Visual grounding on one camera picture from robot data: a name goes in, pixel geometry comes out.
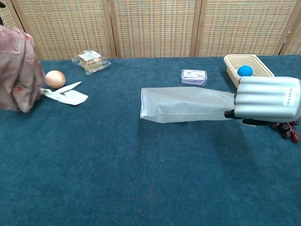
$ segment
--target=wicker screen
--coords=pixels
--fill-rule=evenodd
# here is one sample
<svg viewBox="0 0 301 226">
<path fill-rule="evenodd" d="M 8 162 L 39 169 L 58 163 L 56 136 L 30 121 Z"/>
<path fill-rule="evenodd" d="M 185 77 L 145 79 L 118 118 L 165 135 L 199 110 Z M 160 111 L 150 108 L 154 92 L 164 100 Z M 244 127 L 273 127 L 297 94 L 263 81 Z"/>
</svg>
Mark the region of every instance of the wicker screen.
<svg viewBox="0 0 301 226">
<path fill-rule="evenodd" d="M 301 14 L 299 14 L 281 54 L 301 54 Z"/>
<path fill-rule="evenodd" d="M 195 0 L 110 0 L 118 57 L 189 57 Z"/>
<path fill-rule="evenodd" d="M 301 27 L 299 27 L 296 35 L 294 36 L 287 54 L 301 54 Z"/>
<path fill-rule="evenodd" d="M 278 54 L 297 0 L 203 0 L 197 56 Z"/>
<path fill-rule="evenodd" d="M 18 24 L 16 23 L 13 15 L 16 13 L 10 12 L 10 7 L 12 6 L 10 3 L 10 0 L 1 0 L 6 5 L 6 8 L 0 8 L 0 17 L 3 20 L 3 25 L 6 27 L 19 27 Z"/>
<path fill-rule="evenodd" d="M 13 3 L 25 31 L 35 39 L 40 59 L 71 59 L 86 49 L 111 57 L 109 41 L 114 40 L 109 40 L 101 0 Z"/>
</svg>

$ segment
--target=beige container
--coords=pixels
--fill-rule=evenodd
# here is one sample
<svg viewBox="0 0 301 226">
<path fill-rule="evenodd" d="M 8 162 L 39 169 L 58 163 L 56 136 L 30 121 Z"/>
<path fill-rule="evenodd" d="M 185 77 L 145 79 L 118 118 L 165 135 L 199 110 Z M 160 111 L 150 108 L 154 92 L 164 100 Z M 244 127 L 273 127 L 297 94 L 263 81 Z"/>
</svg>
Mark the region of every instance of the beige container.
<svg viewBox="0 0 301 226">
<path fill-rule="evenodd" d="M 244 65 L 252 67 L 252 76 L 274 77 L 274 74 L 254 54 L 229 54 L 224 57 L 224 62 L 227 65 L 227 73 L 236 88 L 238 88 L 239 80 L 241 78 L 241 76 L 237 74 L 237 71 Z"/>
</svg>

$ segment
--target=brown egg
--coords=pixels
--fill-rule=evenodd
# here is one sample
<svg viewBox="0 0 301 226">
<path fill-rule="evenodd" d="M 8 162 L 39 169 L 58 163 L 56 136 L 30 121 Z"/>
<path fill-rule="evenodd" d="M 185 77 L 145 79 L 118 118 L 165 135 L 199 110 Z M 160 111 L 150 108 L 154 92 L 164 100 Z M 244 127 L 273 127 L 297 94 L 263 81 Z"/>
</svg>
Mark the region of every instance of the brown egg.
<svg viewBox="0 0 301 226">
<path fill-rule="evenodd" d="M 48 86 L 54 89 L 58 89 L 64 86 L 66 78 L 63 73 L 53 70 L 46 74 L 46 83 Z"/>
</svg>

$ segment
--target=grapes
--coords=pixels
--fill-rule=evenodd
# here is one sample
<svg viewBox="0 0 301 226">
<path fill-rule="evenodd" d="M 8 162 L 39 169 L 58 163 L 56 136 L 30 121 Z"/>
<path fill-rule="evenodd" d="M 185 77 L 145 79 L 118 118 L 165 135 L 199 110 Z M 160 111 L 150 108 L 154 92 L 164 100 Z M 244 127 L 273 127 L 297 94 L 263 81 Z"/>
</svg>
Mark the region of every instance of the grapes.
<svg viewBox="0 0 301 226">
<path fill-rule="evenodd" d="M 290 122 L 290 125 L 291 126 L 296 126 L 296 125 L 298 125 L 299 124 L 299 121 L 292 121 L 292 122 Z"/>
<path fill-rule="evenodd" d="M 288 130 L 288 131 L 282 133 L 282 137 L 283 138 L 289 138 L 291 136 L 291 134 L 292 134 L 291 130 Z"/>
<path fill-rule="evenodd" d="M 300 135 L 298 133 L 292 133 L 291 139 L 294 143 L 297 143 L 300 141 Z"/>
<path fill-rule="evenodd" d="M 297 132 L 296 125 L 299 124 L 299 121 L 292 121 L 289 123 L 273 123 L 271 127 L 273 129 L 278 129 L 283 138 L 291 138 L 291 141 L 298 143 L 300 141 L 300 135 Z"/>
</svg>

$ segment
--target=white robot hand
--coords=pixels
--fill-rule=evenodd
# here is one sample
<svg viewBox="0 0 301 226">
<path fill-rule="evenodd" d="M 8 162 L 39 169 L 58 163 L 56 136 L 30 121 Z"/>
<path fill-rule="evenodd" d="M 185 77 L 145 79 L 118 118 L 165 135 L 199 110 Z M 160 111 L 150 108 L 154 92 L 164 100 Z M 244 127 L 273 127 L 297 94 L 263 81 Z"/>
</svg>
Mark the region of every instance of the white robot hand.
<svg viewBox="0 0 301 226">
<path fill-rule="evenodd" d="M 235 108 L 226 118 L 265 125 L 301 118 L 301 81 L 292 77 L 242 77 L 235 96 Z"/>
</svg>

